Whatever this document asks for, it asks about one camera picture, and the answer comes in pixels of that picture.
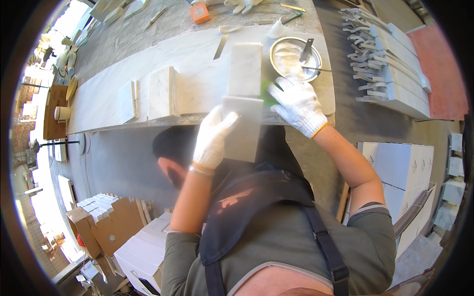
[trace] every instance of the apron strap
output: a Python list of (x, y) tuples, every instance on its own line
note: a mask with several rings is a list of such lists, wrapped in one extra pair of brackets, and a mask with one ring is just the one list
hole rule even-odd
[(304, 208), (313, 230), (313, 237), (326, 259), (326, 265), (328, 266), (331, 281), (334, 286), (334, 295), (348, 296), (349, 268), (344, 264), (344, 261), (342, 261), (341, 254), (329, 235), (319, 211), (315, 207), (305, 206)]
[(224, 296), (224, 284), (222, 283), (222, 273), (220, 272), (219, 260), (204, 266), (206, 275), (206, 285), (209, 296)]

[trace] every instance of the gray t-shirt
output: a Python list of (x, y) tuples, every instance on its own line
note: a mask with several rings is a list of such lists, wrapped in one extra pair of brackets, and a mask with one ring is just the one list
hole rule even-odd
[[(382, 205), (368, 203), (347, 226), (316, 205), (334, 243), (349, 267), (349, 294), (380, 294), (392, 283), (395, 271), (395, 233)], [(204, 267), (199, 255), (200, 237), (168, 233), (162, 278), (162, 295), (207, 295)], [(234, 248), (220, 260), (228, 293), (253, 268), (280, 262), (331, 279), (326, 261), (311, 235), (303, 209), (275, 204), (256, 215)]]

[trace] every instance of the orange box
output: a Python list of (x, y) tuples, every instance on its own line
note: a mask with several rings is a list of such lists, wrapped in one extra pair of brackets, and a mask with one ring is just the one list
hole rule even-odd
[(199, 3), (198, 5), (191, 7), (189, 10), (191, 11), (192, 20), (196, 25), (210, 20), (209, 12), (204, 3)]

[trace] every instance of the workshop floor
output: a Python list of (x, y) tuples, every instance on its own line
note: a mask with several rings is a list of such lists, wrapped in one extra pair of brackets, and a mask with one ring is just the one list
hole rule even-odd
[[(438, 196), (444, 178), (447, 135), (459, 132), (459, 122), (413, 122), (406, 115), (370, 103), (356, 102), (362, 96), (361, 82), (352, 79), (346, 58), (353, 49), (341, 29), (338, 9), (316, 1), (324, 31), (336, 95), (336, 129), (354, 145), (357, 142), (404, 142), (435, 147), (431, 181), (436, 182)], [(153, 202), (154, 216), (173, 206), (176, 190), (156, 166), (151, 144), (163, 128), (149, 127), (96, 133), (91, 136), (90, 151), (79, 155), (68, 145), (68, 163), (53, 161), (53, 182), (57, 174), (70, 178), (78, 201), (100, 192), (132, 196)], [(313, 184), (316, 201), (333, 214), (337, 211), (343, 179), (330, 158), (311, 140), (292, 127), (286, 127), (286, 139), (298, 159), (306, 178)], [(56, 194), (60, 194), (55, 184)]]

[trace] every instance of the hand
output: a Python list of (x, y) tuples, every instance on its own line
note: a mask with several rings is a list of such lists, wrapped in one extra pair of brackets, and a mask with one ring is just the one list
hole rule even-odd
[(193, 6), (199, 3), (204, 3), (207, 7), (209, 5), (222, 4), (224, 3), (224, 0), (194, 0), (193, 2), (191, 2)]
[(283, 91), (274, 84), (268, 86), (268, 92), (280, 103), (271, 106), (270, 109), (280, 114), (303, 135), (312, 139), (328, 123), (313, 87), (308, 82), (291, 75), (286, 78), (278, 77), (275, 82)]
[(215, 169), (224, 159), (224, 138), (236, 127), (238, 115), (230, 112), (222, 120), (222, 105), (211, 110), (199, 127), (194, 162)]
[(224, 5), (238, 5), (232, 13), (237, 14), (239, 12), (242, 12), (242, 14), (247, 14), (252, 9), (252, 6), (258, 5), (262, 1), (263, 0), (226, 0), (224, 2)]

